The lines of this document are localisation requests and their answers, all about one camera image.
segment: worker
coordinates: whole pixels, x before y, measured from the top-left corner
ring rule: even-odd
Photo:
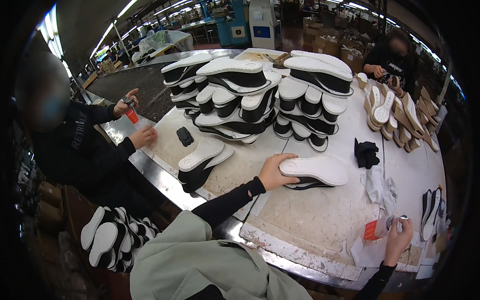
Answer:
[[[137,92],[133,89],[126,95],[136,107]],[[125,137],[118,146],[94,128],[129,112],[122,100],[108,107],[70,101],[66,69],[49,52],[39,52],[25,62],[15,96],[35,161],[48,179],[76,187],[92,203],[124,207],[141,218],[152,216],[167,200],[128,161],[137,149],[155,142],[157,134],[151,125]],[[162,218],[159,213],[152,217]]]
[[[257,251],[233,240],[212,240],[212,229],[257,195],[283,184],[298,183],[298,178],[283,176],[278,169],[280,163],[296,157],[292,153],[269,157],[252,181],[192,211],[182,211],[163,233],[145,244],[135,258],[130,273],[132,299],[311,300],[304,287],[267,265]],[[403,232],[397,232],[395,219],[380,270],[357,299],[377,298],[412,240],[411,220],[400,222]]]
[[[113,63],[119,61],[119,55],[117,52],[112,52],[110,49],[107,50],[107,57],[109,57]]]
[[[410,37],[400,28],[390,31],[388,43],[378,43],[368,53],[363,62],[363,72],[369,78],[387,84],[398,97],[406,93],[413,94],[415,86],[415,68],[407,57],[410,49]],[[399,82],[392,84],[392,76],[397,76]]]
[[[147,36],[151,36],[154,33],[155,33],[155,31],[153,31],[152,26],[148,25],[147,26]]]

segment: white paper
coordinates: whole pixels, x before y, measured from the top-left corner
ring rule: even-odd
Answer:
[[[388,238],[382,238],[369,246],[364,246],[361,237],[358,237],[350,248],[353,261],[357,267],[378,268],[385,259]]]

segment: glue bottle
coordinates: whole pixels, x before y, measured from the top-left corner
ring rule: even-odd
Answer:
[[[140,130],[142,127],[145,127],[148,124],[147,119],[138,117],[137,112],[135,110],[135,101],[133,99],[128,99],[127,97],[123,97],[121,99],[128,107],[130,107],[130,110],[127,111],[125,114],[130,121],[132,121],[133,125],[135,126],[136,130]]]

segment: white cloth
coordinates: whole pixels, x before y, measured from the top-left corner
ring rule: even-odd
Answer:
[[[396,207],[397,190],[391,177],[384,179],[382,167],[372,166],[366,174],[365,190],[373,203],[379,203],[386,214],[392,215]]]

